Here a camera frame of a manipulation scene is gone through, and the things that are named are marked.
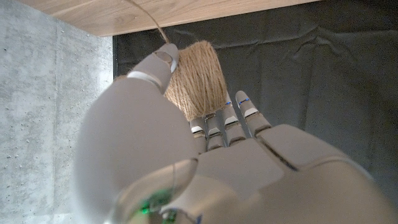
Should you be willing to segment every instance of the string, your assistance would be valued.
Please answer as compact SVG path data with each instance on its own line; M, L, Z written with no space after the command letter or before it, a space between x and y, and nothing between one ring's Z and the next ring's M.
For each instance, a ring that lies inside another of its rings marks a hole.
M156 22L156 20L149 14L148 11L146 11L143 7L141 7L140 5L138 5L137 3L135 3L133 0L125 0L127 2L129 2L130 4L136 6L137 8L139 8L140 10L142 10L144 13L146 13L151 19L152 21L154 21L154 23L156 24L157 29L159 30L159 32L162 34L162 37L164 39L164 41L166 41L166 44L169 44L169 38L167 38L165 32L163 31L163 29L160 27L160 25Z

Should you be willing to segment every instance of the robot finger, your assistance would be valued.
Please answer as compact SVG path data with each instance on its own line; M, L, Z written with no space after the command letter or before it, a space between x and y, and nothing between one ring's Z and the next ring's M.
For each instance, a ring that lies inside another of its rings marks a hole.
M236 116L231 98L227 93L227 102L220 111L226 135L226 146L231 146L246 139L241 123Z
M224 147L225 142L217 122L216 113L206 115L206 132L208 136L207 151Z
M256 134L262 130L271 128L269 122L253 105L245 92L238 91L235 95L235 99L252 137L255 137Z
M195 139L195 144L197 145L197 151L199 154L206 152L206 127L204 118L196 118L189 122L191 126L191 132L193 138Z

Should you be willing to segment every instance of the robotic hand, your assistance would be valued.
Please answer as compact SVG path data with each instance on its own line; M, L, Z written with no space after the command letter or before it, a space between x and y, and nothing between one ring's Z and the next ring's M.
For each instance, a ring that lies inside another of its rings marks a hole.
M164 45L90 108L72 183L80 223L398 222L363 168L297 128L271 127L243 91L241 122L228 96L188 125L163 97L177 62Z

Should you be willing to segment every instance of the black fabric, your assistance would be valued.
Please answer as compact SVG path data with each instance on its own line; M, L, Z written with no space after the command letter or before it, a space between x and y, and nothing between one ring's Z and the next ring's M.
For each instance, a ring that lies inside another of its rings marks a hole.
M231 96L244 90L271 124L340 148L398 205L395 1L320 1L168 27L180 49L216 48ZM164 42L156 30L114 38L117 73Z

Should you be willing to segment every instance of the concrete wall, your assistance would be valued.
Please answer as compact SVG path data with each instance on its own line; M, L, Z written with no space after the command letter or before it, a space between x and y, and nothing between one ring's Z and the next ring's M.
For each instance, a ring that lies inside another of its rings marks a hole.
M74 223L73 146L112 79L111 37L0 1L0 223Z

